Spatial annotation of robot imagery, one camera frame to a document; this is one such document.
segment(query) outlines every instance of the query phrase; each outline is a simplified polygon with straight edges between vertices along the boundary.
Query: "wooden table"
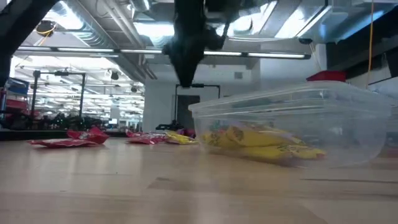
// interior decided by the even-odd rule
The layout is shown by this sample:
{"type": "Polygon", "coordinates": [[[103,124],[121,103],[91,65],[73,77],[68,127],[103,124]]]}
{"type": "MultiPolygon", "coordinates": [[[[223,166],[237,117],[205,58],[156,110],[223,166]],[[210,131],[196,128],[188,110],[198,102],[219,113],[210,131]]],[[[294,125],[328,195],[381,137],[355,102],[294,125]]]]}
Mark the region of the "wooden table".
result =
{"type": "Polygon", "coordinates": [[[198,146],[0,142],[0,223],[398,223],[398,162],[328,170],[198,146]]]}

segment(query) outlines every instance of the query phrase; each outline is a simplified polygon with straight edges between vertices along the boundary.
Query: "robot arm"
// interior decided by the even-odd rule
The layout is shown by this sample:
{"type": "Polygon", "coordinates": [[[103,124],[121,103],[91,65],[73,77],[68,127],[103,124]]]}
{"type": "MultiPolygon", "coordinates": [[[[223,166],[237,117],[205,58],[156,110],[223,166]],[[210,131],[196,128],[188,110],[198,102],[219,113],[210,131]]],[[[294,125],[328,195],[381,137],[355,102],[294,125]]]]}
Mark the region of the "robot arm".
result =
{"type": "Polygon", "coordinates": [[[230,21],[219,36],[214,27],[206,24],[203,0],[175,0],[174,8],[175,34],[164,46],[163,53],[169,56],[181,86],[189,88],[205,49],[223,48],[230,21]]]}

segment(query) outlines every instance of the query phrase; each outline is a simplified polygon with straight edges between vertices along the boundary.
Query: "light fixture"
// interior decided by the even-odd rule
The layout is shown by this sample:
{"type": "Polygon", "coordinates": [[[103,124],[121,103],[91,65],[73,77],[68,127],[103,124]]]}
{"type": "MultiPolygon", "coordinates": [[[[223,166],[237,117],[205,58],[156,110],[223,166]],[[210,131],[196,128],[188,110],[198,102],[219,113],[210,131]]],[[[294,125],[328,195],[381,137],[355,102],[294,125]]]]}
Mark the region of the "light fixture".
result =
{"type": "Polygon", "coordinates": [[[156,38],[156,37],[159,38],[159,37],[174,35],[174,27],[173,24],[171,23],[145,24],[141,22],[135,22],[134,25],[140,35],[145,35],[149,38],[156,38]]]}
{"type": "Polygon", "coordinates": [[[213,52],[213,51],[205,51],[205,55],[209,56],[241,56],[241,52],[213,52]]]}
{"type": "Polygon", "coordinates": [[[248,57],[304,59],[304,54],[248,53],[248,57]]]}
{"type": "Polygon", "coordinates": [[[123,49],[120,50],[122,53],[135,53],[135,54],[161,54],[162,50],[151,50],[151,49],[144,49],[144,50],[133,50],[133,49],[123,49]]]}
{"type": "Polygon", "coordinates": [[[31,47],[31,46],[20,46],[18,50],[26,50],[26,51],[51,51],[50,47],[31,47]]]}
{"type": "MultiPolygon", "coordinates": [[[[73,49],[76,50],[75,48],[59,48],[59,49],[73,49]]],[[[121,53],[126,53],[126,54],[161,54],[162,50],[158,49],[89,49],[88,50],[92,52],[114,52],[118,51],[121,53]]],[[[80,52],[86,51],[86,49],[79,49],[80,52]]],[[[286,54],[286,53],[260,53],[260,52],[223,52],[223,51],[210,51],[206,50],[204,51],[205,55],[208,56],[229,56],[229,57],[258,57],[258,58],[292,58],[292,59],[308,59],[310,58],[310,55],[306,54],[286,54]]]]}
{"type": "Polygon", "coordinates": [[[285,21],[275,38],[287,39],[303,35],[331,8],[331,6],[313,7],[312,11],[309,12],[306,7],[299,6],[285,21]]]}
{"type": "Polygon", "coordinates": [[[98,52],[98,53],[113,53],[113,49],[92,49],[92,48],[77,48],[77,47],[59,47],[61,52],[98,52]]]}

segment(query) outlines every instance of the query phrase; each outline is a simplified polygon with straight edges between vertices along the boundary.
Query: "metal frame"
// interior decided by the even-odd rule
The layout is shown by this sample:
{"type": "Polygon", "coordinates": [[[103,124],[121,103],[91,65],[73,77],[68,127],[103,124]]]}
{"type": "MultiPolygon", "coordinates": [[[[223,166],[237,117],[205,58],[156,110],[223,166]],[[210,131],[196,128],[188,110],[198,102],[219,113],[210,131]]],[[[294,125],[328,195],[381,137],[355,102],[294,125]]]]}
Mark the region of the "metal frame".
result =
{"type": "Polygon", "coordinates": [[[85,86],[86,86],[86,73],[81,73],[81,72],[41,72],[40,70],[35,70],[33,72],[33,76],[35,77],[35,82],[33,85],[32,107],[30,109],[30,116],[32,118],[34,117],[36,94],[37,94],[37,81],[39,80],[41,74],[52,74],[52,75],[59,75],[59,76],[68,76],[68,75],[81,75],[82,76],[80,106],[79,106],[79,117],[81,118],[81,115],[83,113],[83,97],[84,97],[85,86]]]}
{"type": "MultiPolygon", "coordinates": [[[[177,98],[178,98],[178,87],[180,84],[175,85],[175,94],[174,94],[174,120],[177,120],[177,98]]],[[[204,88],[204,87],[217,87],[218,88],[218,98],[221,98],[221,87],[220,85],[205,85],[205,84],[192,84],[191,88],[204,88]]]]}

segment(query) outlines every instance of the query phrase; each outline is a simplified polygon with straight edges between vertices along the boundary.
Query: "metal pole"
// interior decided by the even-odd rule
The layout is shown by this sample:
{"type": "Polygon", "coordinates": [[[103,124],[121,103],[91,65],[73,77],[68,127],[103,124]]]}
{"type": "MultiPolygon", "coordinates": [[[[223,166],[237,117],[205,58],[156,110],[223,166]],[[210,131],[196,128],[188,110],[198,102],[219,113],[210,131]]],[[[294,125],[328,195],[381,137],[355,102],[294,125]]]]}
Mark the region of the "metal pole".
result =
{"type": "Polygon", "coordinates": [[[81,75],[83,80],[81,81],[81,95],[80,95],[80,110],[79,110],[79,117],[81,118],[81,114],[83,113],[83,96],[85,94],[85,85],[86,85],[86,74],[81,75]]]}
{"type": "Polygon", "coordinates": [[[177,88],[179,87],[179,84],[176,84],[175,86],[175,95],[174,95],[174,120],[177,121],[177,88]]]}
{"type": "Polygon", "coordinates": [[[218,98],[220,99],[221,98],[221,88],[219,85],[217,86],[217,88],[218,88],[218,98]]]}
{"type": "Polygon", "coordinates": [[[34,118],[35,116],[35,104],[36,104],[36,93],[37,93],[37,80],[40,77],[40,71],[36,70],[33,72],[33,76],[35,77],[35,82],[33,85],[33,96],[32,96],[32,108],[30,109],[30,117],[34,118]]]}

